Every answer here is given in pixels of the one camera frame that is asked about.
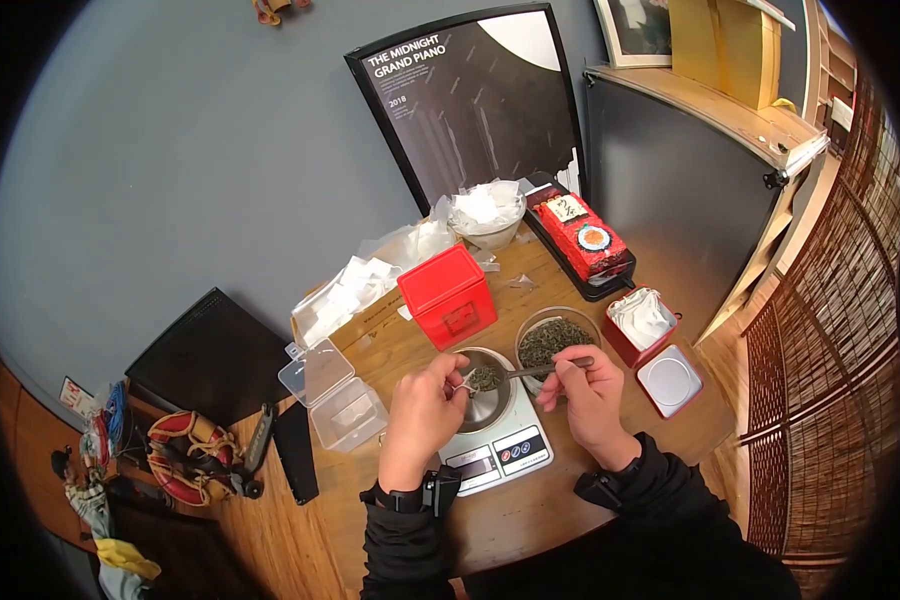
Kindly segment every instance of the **shelf bracket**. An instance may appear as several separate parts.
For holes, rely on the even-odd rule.
[[[763,185],[767,186],[767,189],[782,188],[789,183],[790,175],[786,171],[770,171],[768,174],[763,175]]]

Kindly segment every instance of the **bamboo blind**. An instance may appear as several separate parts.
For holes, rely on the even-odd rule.
[[[900,150],[861,74],[826,205],[744,331],[747,537],[789,565],[808,596],[850,552],[900,440],[899,254]]]

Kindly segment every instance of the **red life ring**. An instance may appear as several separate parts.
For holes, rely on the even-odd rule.
[[[201,450],[215,456],[225,467],[233,467],[236,444],[232,434],[196,412],[168,414],[157,420],[146,432],[152,450],[146,455],[146,462],[157,483],[167,494],[191,506],[207,506],[213,500],[232,495],[233,490],[228,482],[220,476],[200,471],[197,476],[188,479],[174,469],[163,454],[163,446],[173,438],[184,436],[191,442],[187,449],[188,456],[194,450]]]

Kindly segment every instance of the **black sleeve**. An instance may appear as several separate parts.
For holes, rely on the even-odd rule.
[[[643,447],[639,472],[620,490],[623,508],[609,528],[631,549],[619,558],[621,574],[632,575],[626,580],[661,594],[801,597],[790,569],[744,541],[699,468],[660,452],[646,434],[636,438]]]
[[[366,506],[367,575],[360,598],[454,598],[444,521],[432,512],[413,514]]]

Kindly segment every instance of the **person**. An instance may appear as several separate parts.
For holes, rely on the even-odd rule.
[[[594,358],[591,366],[569,362],[585,356]],[[598,473],[619,483],[618,516],[564,546],[464,577],[471,600],[801,597],[786,566],[744,541],[727,502],[710,493],[698,468],[658,450],[651,436],[624,430],[624,374],[607,354],[594,345],[575,345],[553,361],[555,372],[536,403],[550,412],[566,396],[574,440],[596,460]],[[449,398],[447,390],[463,383],[459,369],[468,363],[462,354],[440,354],[393,391],[379,487],[372,497],[360,495],[367,569],[361,598],[455,597],[444,520],[432,510],[388,510],[376,495],[420,488],[427,462],[464,421],[467,390]]]

